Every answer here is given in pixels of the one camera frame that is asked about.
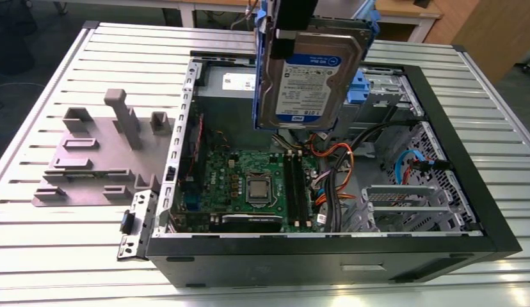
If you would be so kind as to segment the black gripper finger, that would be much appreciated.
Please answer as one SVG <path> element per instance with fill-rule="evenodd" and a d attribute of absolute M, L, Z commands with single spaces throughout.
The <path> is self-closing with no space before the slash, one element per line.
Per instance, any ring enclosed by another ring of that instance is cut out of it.
<path fill-rule="evenodd" d="M 275 29 L 271 40 L 271 58 L 287 59 L 294 54 L 298 31 Z"/>

